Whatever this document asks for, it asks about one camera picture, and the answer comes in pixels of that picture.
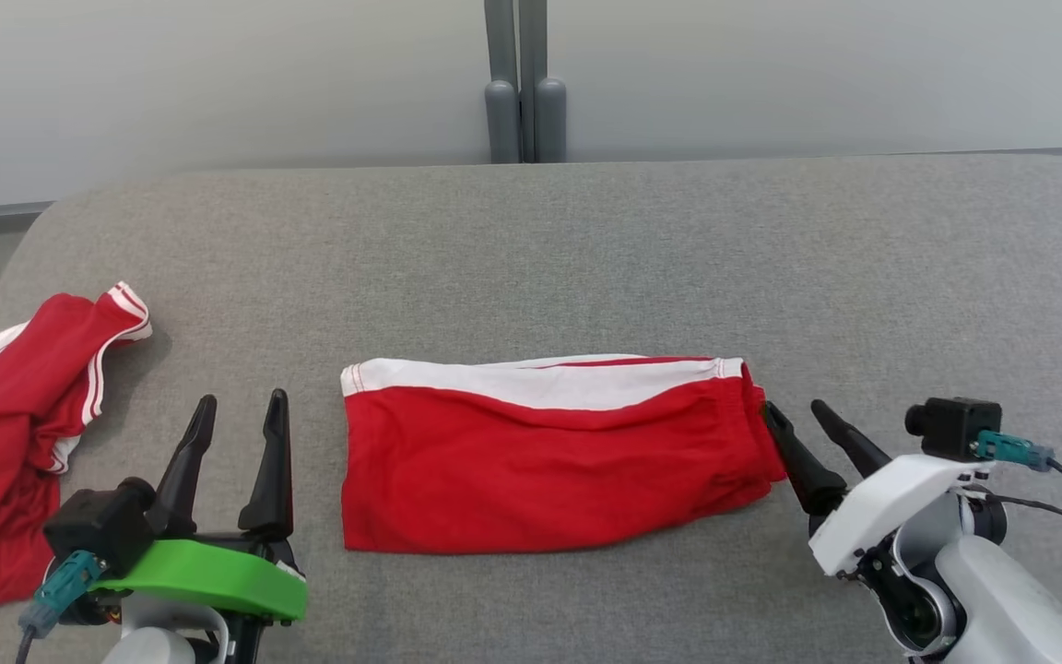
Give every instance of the red shorts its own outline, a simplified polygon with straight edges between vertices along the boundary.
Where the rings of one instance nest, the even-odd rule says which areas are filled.
[[[0,602],[25,599],[52,551],[40,533],[59,507],[56,475],[101,414],[101,357],[150,336],[150,314],[125,283],[92,300],[53,295],[0,331]]]
[[[342,373],[349,549],[607,545],[759,499],[785,477],[739,359],[373,359]]]

